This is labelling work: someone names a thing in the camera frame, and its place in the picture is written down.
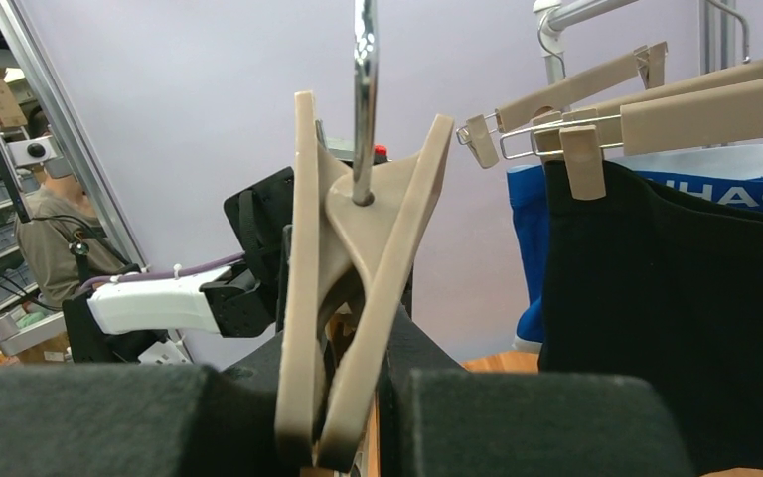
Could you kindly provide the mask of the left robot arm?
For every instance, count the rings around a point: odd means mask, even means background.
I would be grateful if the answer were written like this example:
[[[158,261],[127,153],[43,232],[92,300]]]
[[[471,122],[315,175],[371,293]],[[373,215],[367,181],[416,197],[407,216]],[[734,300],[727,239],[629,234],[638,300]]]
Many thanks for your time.
[[[168,272],[130,265],[88,279],[63,304],[73,360],[182,364],[173,329],[254,338],[281,328],[293,191],[294,171],[286,167],[225,199],[240,254]]]

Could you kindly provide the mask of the beige clip hanger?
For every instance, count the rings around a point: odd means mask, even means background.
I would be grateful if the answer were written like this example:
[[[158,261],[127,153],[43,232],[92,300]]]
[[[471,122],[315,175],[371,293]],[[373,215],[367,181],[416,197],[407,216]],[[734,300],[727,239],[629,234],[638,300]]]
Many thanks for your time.
[[[295,94],[295,184],[274,436],[300,468],[352,467],[396,312],[442,191],[454,121],[415,154],[376,164],[377,5],[354,8],[352,163],[318,139],[315,97]]]

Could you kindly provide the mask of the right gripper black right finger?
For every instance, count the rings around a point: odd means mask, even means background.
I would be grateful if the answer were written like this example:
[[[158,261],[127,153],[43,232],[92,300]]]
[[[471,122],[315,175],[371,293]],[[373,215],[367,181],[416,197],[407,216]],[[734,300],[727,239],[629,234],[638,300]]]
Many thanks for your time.
[[[415,370],[400,476],[694,476],[673,417],[635,378]]]

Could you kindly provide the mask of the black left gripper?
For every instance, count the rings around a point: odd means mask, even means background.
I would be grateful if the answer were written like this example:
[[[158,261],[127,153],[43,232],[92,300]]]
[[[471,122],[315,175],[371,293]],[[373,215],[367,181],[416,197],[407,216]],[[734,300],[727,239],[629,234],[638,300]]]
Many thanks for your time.
[[[224,212],[256,283],[252,295],[263,307],[265,326],[284,328],[287,286],[285,229],[292,224],[294,171],[285,167],[224,201]]]

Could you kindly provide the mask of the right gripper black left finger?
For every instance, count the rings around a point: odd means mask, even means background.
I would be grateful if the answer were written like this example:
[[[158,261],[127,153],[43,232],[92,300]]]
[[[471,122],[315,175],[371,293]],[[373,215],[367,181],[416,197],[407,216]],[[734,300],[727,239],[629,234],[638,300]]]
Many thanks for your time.
[[[279,476],[272,421],[209,367],[0,368],[0,476]]]

